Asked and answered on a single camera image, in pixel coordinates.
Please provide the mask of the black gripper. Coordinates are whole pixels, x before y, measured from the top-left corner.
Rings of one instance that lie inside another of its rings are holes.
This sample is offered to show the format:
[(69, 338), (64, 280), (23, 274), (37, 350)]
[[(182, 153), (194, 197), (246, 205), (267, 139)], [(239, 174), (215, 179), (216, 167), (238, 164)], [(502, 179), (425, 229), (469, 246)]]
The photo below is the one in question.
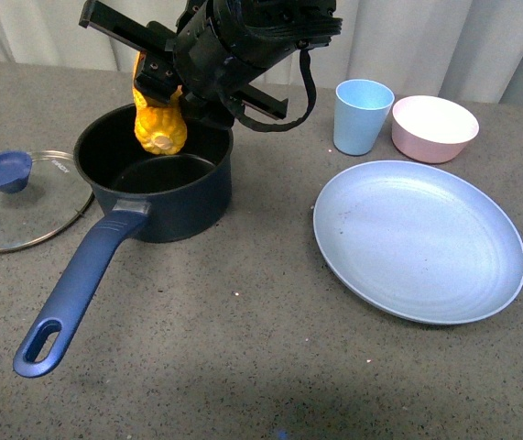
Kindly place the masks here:
[(335, 10), (334, 1), (189, 1), (170, 30), (87, 1), (79, 24), (138, 50), (133, 85), (149, 105), (180, 105), (187, 122), (228, 130), (234, 121), (253, 123), (246, 107), (276, 120), (286, 117), (287, 101), (251, 82), (293, 53), (299, 55), (306, 111), (312, 112), (310, 52), (340, 34)]

